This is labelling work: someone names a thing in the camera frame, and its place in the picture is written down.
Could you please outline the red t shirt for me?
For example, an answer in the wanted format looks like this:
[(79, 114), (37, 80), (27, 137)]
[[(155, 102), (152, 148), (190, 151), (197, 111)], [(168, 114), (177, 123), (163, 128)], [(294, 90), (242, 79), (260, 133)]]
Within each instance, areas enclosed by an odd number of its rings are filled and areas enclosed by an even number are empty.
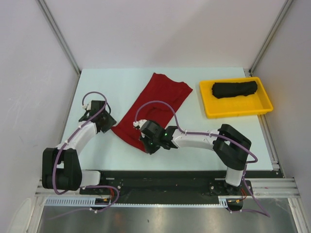
[(165, 127), (173, 117), (169, 107), (163, 103), (143, 105), (159, 100), (169, 104), (174, 111), (177, 111), (191, 92), (192, 88), (185, 82), (175, 82), (164, 74), (154, 73), (122, 120), (112, 128), (113, 133), (127, 144), (145, 152), (144, 145), (139, 140), (141, 134), (133, 126), (137, 110), (142, 107), (138, 114), (138, 120), (153, 120), (161, 127)]

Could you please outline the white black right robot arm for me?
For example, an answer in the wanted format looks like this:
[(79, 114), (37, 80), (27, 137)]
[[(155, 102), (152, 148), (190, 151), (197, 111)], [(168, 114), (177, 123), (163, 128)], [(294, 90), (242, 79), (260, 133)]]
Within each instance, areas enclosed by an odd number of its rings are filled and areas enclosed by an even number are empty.
[(163, 128), (155, 121), (145, 119), (133, 122), (133, 126), (140, 131), (139, 140), (148, 154), (154, 154), (160, 148), (165, 150), (199, 148), (215, 152), (227, 167), (225, 191), (235, 195), (241, 190), (247, 152), (252, 143), (232, 126), (222, 124), (217, 130), (182, 132), (176, 126)]

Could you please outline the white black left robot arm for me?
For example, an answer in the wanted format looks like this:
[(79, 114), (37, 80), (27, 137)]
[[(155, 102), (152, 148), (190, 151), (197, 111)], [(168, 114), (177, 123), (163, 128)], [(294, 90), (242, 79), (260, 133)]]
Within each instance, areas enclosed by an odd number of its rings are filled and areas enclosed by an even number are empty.
[(98, 133), (109, 131), (116, 124), (111, 108), (104, 100), (92, 100), (79, 119), (78, 128), (72, 135), (54, 148), (46, 148), (42, 156), (42, 185), (45, 189), (58, 192), (76, 191), (89, 186), (97, 194), (107, 190), (107, 181), (100, 178), (100, 172), (82, 170), (79, 154)]

